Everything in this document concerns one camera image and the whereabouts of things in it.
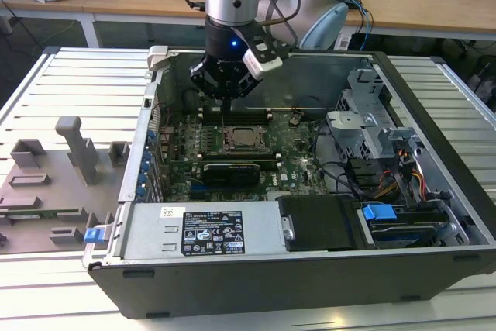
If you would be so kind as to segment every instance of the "blue tab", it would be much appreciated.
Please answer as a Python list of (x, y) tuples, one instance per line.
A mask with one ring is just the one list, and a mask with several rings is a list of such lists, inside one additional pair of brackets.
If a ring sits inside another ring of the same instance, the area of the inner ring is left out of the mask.
[(369, 206), (363, 207), (362, 212), (367, 221), (375, 219), (374, 211)]
[(85, 243), (105, 243), (105, 229), (104, 228), (90, 228), (84, 234)]
[(370, 204), (362, 208), (363, 215), (369, 220), (396, 220), (396, 212), (392, 205)]

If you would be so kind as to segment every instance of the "motherboard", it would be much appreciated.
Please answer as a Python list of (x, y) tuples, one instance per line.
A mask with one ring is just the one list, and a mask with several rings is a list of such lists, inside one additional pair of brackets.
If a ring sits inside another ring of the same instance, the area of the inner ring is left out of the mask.
[(172, 114), (160, 129), (165, 202), (326, 194), (314, 165), (318, 123), (292, 111)]

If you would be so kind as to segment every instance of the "warning label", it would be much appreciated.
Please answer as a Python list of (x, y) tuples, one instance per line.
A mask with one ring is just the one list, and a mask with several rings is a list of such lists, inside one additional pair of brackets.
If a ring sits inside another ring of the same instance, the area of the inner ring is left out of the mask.
[(181, 252), (185, 256), (245, 253), (241, 211), (186, 212)]

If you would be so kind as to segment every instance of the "blue cable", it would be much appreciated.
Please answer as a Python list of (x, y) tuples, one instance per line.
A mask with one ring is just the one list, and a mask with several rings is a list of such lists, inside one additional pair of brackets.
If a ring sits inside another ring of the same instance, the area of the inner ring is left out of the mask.
[(356, 0), (350, 0), (352, 3), (354, 3), (357, 8), (361, 11), (361, 13), (366, 17), (367, 20), (367, 28), (365, 29), (365, 39), (363, 39), (362, 46), (360, 47), (360, 50), (363, 50), (365, 47), (365, 44), (367, 43), (367, 39), (369, 38), (370, 31), (372, 30), (370, 27), (370, 19), (369, 19), (369, 12), (363, 8), (361, 4), (359, 4)]

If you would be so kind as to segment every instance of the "floor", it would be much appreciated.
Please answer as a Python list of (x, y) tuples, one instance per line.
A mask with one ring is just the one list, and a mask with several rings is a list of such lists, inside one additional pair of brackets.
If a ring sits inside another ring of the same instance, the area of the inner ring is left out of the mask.
[[(86, 47), (78, 22), (48, 19), (23, 19), (22, 22), (42, 46)], [(148, 48), (152, 44), (202, 47), (205, 40), (205, 31), (196, 26), (154, 25), (154, 43), (147, 40), (146, 28), (142, 24), (99, 22), (97, 27), (104, 47)], [(10, 36), (0, 35), (0, 107), (41, 54), (21, 24), (14, 22), (12, 29)], [(361, 37), (357, 36), (352, 41), (352, 46), (359, 46)], [(469, 49), (464, 59), (460, 59), (461, 49), (452, 40), (436, 42), (399, 36), (372, 36), (367, 42), (366, 50), (382, 50), (390, 55), (440, 55), (462, 79), (468, 81), (482, 54), (496, 55), (496, 45), (484, 49), (489, 44), (477, 43), (474, 47), (479, 51)]]

